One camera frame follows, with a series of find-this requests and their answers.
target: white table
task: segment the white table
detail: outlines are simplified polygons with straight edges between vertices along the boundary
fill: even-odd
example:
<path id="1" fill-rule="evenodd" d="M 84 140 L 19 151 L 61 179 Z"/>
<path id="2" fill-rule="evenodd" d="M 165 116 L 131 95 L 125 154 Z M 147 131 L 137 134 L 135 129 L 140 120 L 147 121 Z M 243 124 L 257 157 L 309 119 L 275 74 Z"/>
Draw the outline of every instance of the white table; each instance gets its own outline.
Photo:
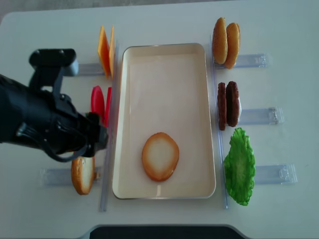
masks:
<path id="1" fill-rule="evenodd" d="M 69 164 L 57 163 L 39 150 L 0 144 L 0 238 L 78 238 L 103 225 L 163 224 L 229 225 L 250 238 L 318 238 L 318 9 L 317 0 L 252 0 L 7 15 L 0 25 L 0 73 L 24 84 L 33 73 L 28 58 L 37 48 L 71 47 L 79 62 L 97 62 L 101 24 L 108 35 L 115 26 L 122 54 L 134 45 L 207 46 L 220 16 L 227 23 L 239 23 L 240 54 L 268 52 L 272 65 L 224 71 L 217 74 L 218 81 L 238 83 L 245 109 L 284 109 L 282 125 L 244 128 L 257 164 L 294 163 L 298 183 L 257 185 L 249 206 L 230 200 L 230 209 L 225 210 L 216 170 L 217 188 L 207 200 L 122 201 L 110 191 L 108 211 L 99 213 L 100 187 L 78 196 L 71 187 L 38 186 L 40 168 Z M 92 87 L 100 85 L 106 94 L 110 84 L 103 77 L 65 78 L 62 91 L 84 112 Z M 228 128 L 223 133 L 226 153 L 232 132 Z M 104 155 L 104 151 L 97 155 L 98 164 Z M 215 166 L 219 168 L 217 155 Z"/>

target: toasted bread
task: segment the toasted bread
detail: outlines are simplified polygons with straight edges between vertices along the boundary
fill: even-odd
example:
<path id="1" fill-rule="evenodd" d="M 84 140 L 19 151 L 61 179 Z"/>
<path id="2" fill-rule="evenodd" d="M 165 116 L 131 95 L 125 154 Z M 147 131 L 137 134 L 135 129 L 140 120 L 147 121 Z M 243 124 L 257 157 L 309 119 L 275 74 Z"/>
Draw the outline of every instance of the toasted bread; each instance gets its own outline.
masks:
<path id="1" fill-rule="evenodd" d="M 226 28 L 227 31 L 227 44 L 228 53 L 224 66 L 227 69 L 231 69 L 236 64 L 237 56 L 240 47 L 240 29 L 236 23 L 231 23 Z"/>
<path id="2" fill-rule="evenodd" d="M 78 157 L 72 161 L 71 177 L 76 192 L 80 195 L 90 193 L 95 170 L 95 158 Z"/>
<path id="3" fill-rule="evenodd" d="M 218 103 L 218 115 L 219 115 L 219 129 L 225 130 L 226 115 L 227 115 L 225 83 L 218 84 L 217 103 Z"/>
<path id="4" fill-rule="evenodd" d="M 213 55 L 218 64 L 224 64 L 227 58 L 227 32 L 224 17 L 217 20 L 213 32 Z"/>
<path id="5" fill-rule="evenodd" d="M 174 172 L 179 159 L 179 148 L 166 133 L 153 134 L 145 143 L 142 163 L 146 174 L 154 181 L 165 181 Z"/>
<path id="6" fill-rule="evenodd" d="M 226 87 L 227 123 L 235 127 L 238 123 L 241 106 L 236 82 L 230 81 Z"/>

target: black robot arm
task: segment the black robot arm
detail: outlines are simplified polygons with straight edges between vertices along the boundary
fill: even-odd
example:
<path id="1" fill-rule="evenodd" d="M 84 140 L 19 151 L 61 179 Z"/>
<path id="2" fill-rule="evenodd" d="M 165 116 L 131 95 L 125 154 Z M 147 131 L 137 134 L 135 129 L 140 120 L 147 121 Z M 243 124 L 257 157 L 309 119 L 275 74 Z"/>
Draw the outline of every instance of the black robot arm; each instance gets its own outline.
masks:
<path id="1" fill-rule="evenodd" d="M 29 62 L 35 69 L 29 87 L 0 75 L 0 142 L 42 149 L 59 162 L 92 157 L 105 148 L 107 129 L 99 116 L 81 115 L 70 97 L 60 93 L 63 76 L 77 74 L 75 51 L 37 50 Z M 59 156 L 71 151 L 70 157 Z"/>

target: plastic food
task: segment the plastic food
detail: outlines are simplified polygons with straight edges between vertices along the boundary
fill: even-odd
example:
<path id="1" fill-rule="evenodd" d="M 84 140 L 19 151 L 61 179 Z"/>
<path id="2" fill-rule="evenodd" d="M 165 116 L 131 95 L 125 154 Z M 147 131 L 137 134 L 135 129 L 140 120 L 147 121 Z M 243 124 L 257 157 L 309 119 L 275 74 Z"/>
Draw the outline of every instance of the plastic food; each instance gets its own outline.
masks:
<path id="1" fill-rule="evenodd" d="M 142 163 L 146 174 L 154 181 L 162 182 L 174 172 L 179 159 L 176 142 L 166 133 L 153 134 L 145 143 Z"/>
<path id="2" fill-rule="evenodd" d="M 91 94 L 91 112 L 100 116 L 101 122 L 104 120 L 104 96 L 101 87 L 95 86 Z"/>
<path id="3" fill-rule="evenodd" d="M 227 105 L 226 105 L 226 88 L 225 83 L 218 84 L 218 95 L 217 95 L 217 103 L 218 103 L 218 115 L 219 115 L 219 129 L 225 130 L 226 128 L 226 116 L 227 116 Z"/>
<path id="4" fill-rule="evenodd" d="M 72 161 L 71 179 L 78 194 L 87 195 L 90 193 L 95 176 L 94 169 L 95 157 L 80 156 Z"/>
<path id="5" fill-rule="evenodd" d="M 108 88 L 108 95 L 106 98 L 106 108 L 104 114 L 104 126 L 109 127 L 109 115 L 110 115 L 110 104 L 111 104 L 111 97 L 112 97 L 112 87 Z"/>
<path id="6" fill-rule="evenodd" d="M 242 128 L 230 138 L 230 150 L 224 160 L 226 189 L 240 205 L 247 206 L 255 185 L 255 156 L 249 136 Z"/>
<path id="7" fill-rule="evenodd" d="M 109 51 L 109 63 L 110 63 L 110 71 L 111 71 L 112 79 L 114 76 L 114 58 L 115 58 L 115 41 L 114 41 L 114 26 L 112 26 L 110 51 Z"/>
<path id="8" fill-rule="evenodd" d="M 110 46 L 108 43 L 108 39 L 106 37 L 105 29 L 104 29 L 104 26 L 101 26 L 101 31 L 99 36 L 99 45 L 98 45 L 98 55 L 100 57 L 100 61 L 101 61 L 106 77 L 108 77 L 111 72 L 109 52 L 110 52 Z"/>
<path id="9" fill-rule="evenodd" d="M 236 82 L 230 81 L 226 87 L 227 123 L 235 127 L 241 113 L 239 92 Z"/>
<path id="10" fill-rule="evenodd" d="M 227 69 L 231 69 L 236 64 L 237 56 L 239 53 L 240 47 L 240 29 L 239 25 L 236 23 L 231 23 L 226 28 L 227 31 L 227 44 L 228 44 L 228 52 L 227 58 L 224 62 L 224 65 Z"/>

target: rectangular tray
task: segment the rectangular tray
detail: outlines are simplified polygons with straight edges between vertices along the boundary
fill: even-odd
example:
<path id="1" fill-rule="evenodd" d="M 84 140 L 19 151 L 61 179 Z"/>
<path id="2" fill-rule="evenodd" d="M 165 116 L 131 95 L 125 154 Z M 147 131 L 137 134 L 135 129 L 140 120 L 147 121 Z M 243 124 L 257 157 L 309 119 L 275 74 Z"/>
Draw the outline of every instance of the rectangular tray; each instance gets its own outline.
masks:
<path id="1" fill-rule="evenodd" d="M 205 51 L 200 44 L 130 47 L 123 54 L 113 193 L 120 199 L 208 198 L 216 187 Z M 157 132 L 179 147 L 170 178 L 152 181 L 142 149 Z"/>

